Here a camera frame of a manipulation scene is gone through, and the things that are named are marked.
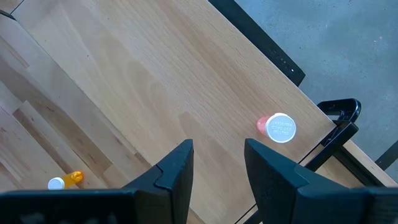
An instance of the wooden table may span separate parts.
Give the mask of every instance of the wooden table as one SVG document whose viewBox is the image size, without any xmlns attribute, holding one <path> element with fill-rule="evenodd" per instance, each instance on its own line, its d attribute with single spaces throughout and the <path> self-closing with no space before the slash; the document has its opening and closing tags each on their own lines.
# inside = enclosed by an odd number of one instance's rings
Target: wooden table
<svg viewBox="0 0 398 224">
<path fill-rule="evenodd" d="M 79 156 L 91 161 L 87 168 L 100 176 L 99 185 L 119 186 L 145 169 L 146 161 L 155 164 L 184 139 L 194 139 L 193 223 L 234 223 L 254 204 L 243 159 L 245 138 L 299 161 L 335 126 L 206 1 L 29 0 L 12 15 L 56 63 L 37 45 L 16 49 L 10 38 L 5 49 L 22 64 L 10 71 L 23 77 L 28 73 L 37 89 L 46 92 L 45 98 L 38 97 L 50 99 L 60 115 L 65 112 L 78 124 L 74 128 L 82 130 L 91 147 L 79 146 L 77 138 L 71 150 L 80 149 Z M 38 67 L 56 68 L 57 76 L 53 70 L 38 72 Z M 84 94 L 72 84 L 65 90 L 69 77 Z M 28 96 L 21 94 L 19 100 Z M 75 99 L 84 103 L 74 105 Z M 104 117 L 85 123 L 101 116 L 93 113 L 97 107 Z M 21 115 L 33 113 L 26 104 L 20 109 Z M 297 135 L 288 144 L 256 132 L 256 120 L 276 112 L 297 123 Z M 90 126 L 98 123 L 116 127 L 101 133 L 107 141 Z M 112 136 L 121 146 L 107 143 Z M 129 170 L 134 174 L 128 176 Z"/>
</svg>

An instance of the white bottle cap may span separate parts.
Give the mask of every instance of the white bottle cap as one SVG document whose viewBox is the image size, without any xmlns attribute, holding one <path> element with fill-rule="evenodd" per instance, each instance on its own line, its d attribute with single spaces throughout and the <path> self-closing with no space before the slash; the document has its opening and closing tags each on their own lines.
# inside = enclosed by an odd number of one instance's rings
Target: white bottle cap
<svg viewBox="0 0 398 224">
<path fill-rule="evenodd" d="M 48 188 L 49 190 L 62 190 L 65 188 L 65 182 L 59 177 L 52 178 L 49 181 Z"/>
<path fill-rule="evenodd" d="M 273 141 L 286 143 L 296 134 L 296 124 L 287 114 L 276 113 L 267 120 L 266 132 Z"/>
</svg>

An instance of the concrete floor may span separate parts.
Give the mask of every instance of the concrete floor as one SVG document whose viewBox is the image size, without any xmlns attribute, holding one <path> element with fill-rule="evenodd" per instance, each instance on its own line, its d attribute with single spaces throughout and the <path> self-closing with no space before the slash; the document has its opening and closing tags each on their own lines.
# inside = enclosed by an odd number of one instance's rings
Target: concrete floor
<svg viewBox="0 0 398 224">
<path fill-rule="evenodd" d="M 398 140 L 398 1 L 236 2 L 304 71 L 312 101 L 362 102 L 354 142 L 371 159 Z M 387 173 L 398 181 L 398 162 Z"/>
</svg>

